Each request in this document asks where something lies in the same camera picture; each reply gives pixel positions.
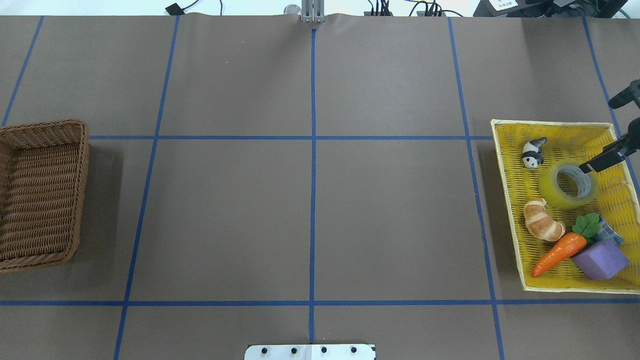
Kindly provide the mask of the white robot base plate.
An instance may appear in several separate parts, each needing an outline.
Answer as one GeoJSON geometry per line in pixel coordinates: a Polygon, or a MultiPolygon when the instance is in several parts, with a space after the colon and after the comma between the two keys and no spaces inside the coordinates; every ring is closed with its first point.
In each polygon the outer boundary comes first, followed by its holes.
{"type": "Polygon", "coordinates": [[[272,344],[251,345],[245,360],[375,360],[372,344],[272,344]]]}

